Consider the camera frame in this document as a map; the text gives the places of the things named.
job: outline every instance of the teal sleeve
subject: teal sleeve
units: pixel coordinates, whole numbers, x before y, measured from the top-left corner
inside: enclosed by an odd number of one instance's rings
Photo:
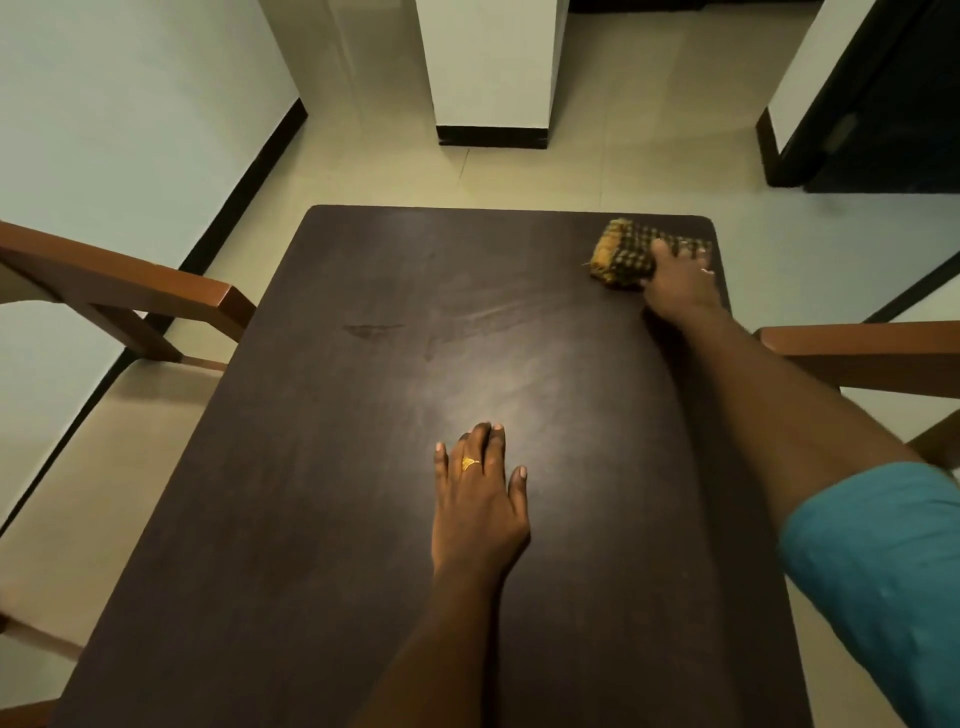
[[[960,726],[960,490],[893,463],[807,500],[784,570],[911,728]]]

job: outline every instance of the yellow checkered cloth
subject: yellow checkered cloth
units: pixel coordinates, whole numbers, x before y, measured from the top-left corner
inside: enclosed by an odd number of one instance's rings
[[[666,242],[676,255],[689,250],[694,255],[710,252],[709,240],[681,237],[656,228],[637,226],[633,220],[618,217],[607,224],[600,242],[593,250],[590,274],[611,288],[639,288],[643,279],[649,279],[656,270],[656,261],[650,245],[657,238]]]

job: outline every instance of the right hand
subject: right hand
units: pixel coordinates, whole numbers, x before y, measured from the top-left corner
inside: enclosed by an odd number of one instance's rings
[[[674,326],[700,311],[722,311],[720,292],[707,251],[694,257],[689,250],[674,256],[662,240],[654,240],[650,252],[657,261],[652,279],[645,281],[643,298],[658,316]]]

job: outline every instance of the forearm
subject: forearm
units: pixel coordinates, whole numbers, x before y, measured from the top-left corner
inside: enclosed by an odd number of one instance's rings
[[[492,596],[435,582],[423,617],[350,728],[480,725]]]
[[[839,392],[759,344],[725,311],[678,323],[780,528],[809,497],[878,465],[920,457]]]

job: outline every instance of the hand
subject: hand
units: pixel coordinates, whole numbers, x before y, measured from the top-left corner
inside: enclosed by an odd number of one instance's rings
[[[530,535],[527,469],[506,486],[503,425],[477,425],[454,446],[450,458],[434,452],[437,511],[433,519],[434,581],[453,574],[490,593]],[[476,461],[463,470],[464,458]]]
[[[662,240],[654,240],[650,252],[657,262],[652,279],[645,281],[643,297],[654,312],[674,326],[697,311],[722,311],[720,293],[709,267],[709,254],[700,251],[694,257],[681,250],[674,257]]]

